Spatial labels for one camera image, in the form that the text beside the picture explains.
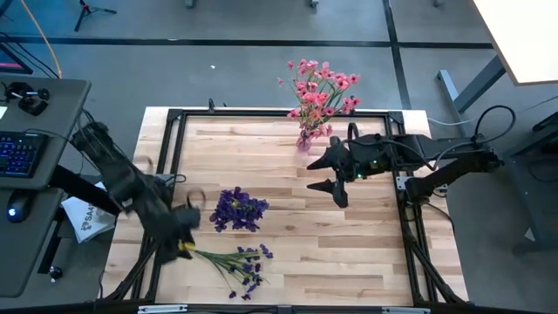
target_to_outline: blue backlit keyboard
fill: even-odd
[[[0,177],[33,177],[47,140],[44,134],[0,132]]]

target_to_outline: white paper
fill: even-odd
[[[95,187],[105,189],[102,182],[95,184]],[[62,206],[76,232],[78,243],[89,241],[94,236],[114,228],[116,221],[114,215],[81,201],[77,197],[63,201]]]

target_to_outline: pink flower bouquet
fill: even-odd
[[[360,75],[330,71],[329,62],[322,63],[322,68],[319,68],[317,61],[302,59],[296,69],[294,66],[292,60],[287,63],[287,68],[295,72],[289,85],[300,105],[287,116],[300,123],[302,131],[296,146],[306,152],[312,146],[312,139],[330,136],[332,127],[325,124],[331,117],[338,113],[349,114],[360,103],[360,99],[354,96],[343,97],[351,85],[358,83]],[[277,81],[279,85],[283,84],[282,78],[277,78]]]

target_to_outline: wooden tabletop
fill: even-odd
[[[558,1],[471,1],[516,85],[558,82]]]
[[[134,155],[140,169],[148,169],[145,156],[157,161],[168,109],[146,109]],[[403,114],[408,133],[430,135],[424,111]],[[354,121],[361,134],[385,132],[381,119]],[[333,119],[334,135],[344,138],[347,123],[347,119]],[[262,266],[269,283],[253,293],[251,304],[411,305],[391,174],[348,184],[350,206],[338,208],[330,195],[305,187],[334,177],[329,169],[305,169],[322,155],[328,140],[316,140],[309,154],[300,154],[295,147],[297,134],[298,124],[286,117],[188,118],[179,171],[187,183],[177,186],[174,201],[183,203],[190,188],[203,188],[208,194],[201,228],[194,232],[197,249],[228,253],[238,246],[265,243],[274,252],[275,258]],[[167,165],[172,148],[168,155]],[[220,191],[235,186],[270,203],[256,233],[229,229],[218,234],[208,220]],[[431,201],[447,210],[444,199]],[[452,226],[440,213],[423,210],[432,262],[458,296],[466,299]],[[132,268],[142,233],[137,216],[119,216],[103,278],[105,291],[116,288]],[[228,299],[230,289],[212,267],[200,258],[163,266],[157,302],[245,304],[240,298]],[[426,296],[420,267],[418,273]]]

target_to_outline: computer mouse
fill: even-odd
[[[35,193],[32,191],[15,190],[8,200],[6,216],[9,222],[22,222],[31,212],[31,206]]]

